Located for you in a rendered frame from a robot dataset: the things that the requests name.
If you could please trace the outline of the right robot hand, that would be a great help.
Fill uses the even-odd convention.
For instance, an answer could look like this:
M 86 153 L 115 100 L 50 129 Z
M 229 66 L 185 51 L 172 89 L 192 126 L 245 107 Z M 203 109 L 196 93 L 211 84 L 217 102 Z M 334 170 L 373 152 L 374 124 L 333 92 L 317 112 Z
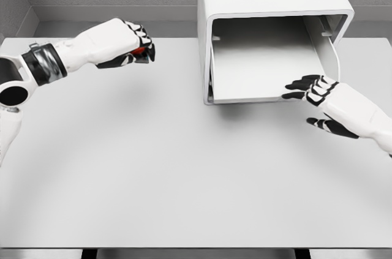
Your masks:
M 303 100 L 319 108 L 327 119 L 308 118 L 307 123 L 329 133 L 365 138 L 369 134 L 375 104 L 346 83 L 325 75 L 305 75 L 285 86 L 285 100 Z

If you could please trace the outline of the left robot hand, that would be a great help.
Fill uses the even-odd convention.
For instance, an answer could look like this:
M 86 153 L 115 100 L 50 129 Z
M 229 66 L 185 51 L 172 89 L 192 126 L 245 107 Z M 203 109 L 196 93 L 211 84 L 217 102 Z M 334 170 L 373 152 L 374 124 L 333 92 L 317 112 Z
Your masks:
M 86 31 L 89 39 L 87 59 L 99 69 L 134 63 L 133 50 L 147 48 L 149 61 L 156 58 L 155 44 L 144 26 L 114 18 Z

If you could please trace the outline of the red and black load switch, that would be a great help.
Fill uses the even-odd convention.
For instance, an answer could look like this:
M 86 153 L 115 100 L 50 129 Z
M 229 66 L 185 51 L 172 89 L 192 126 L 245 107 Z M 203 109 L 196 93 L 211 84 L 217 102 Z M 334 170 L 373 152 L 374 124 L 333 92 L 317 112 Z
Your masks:
M 137 48 L 136 50 L 133 50 L 131 52 L 131 55 L 134 58 L 134 63 L 139 63 L 139 64 L 149 63 L 149 53 L 147 51 L 147 48 L 145 47 L 140 47 Z

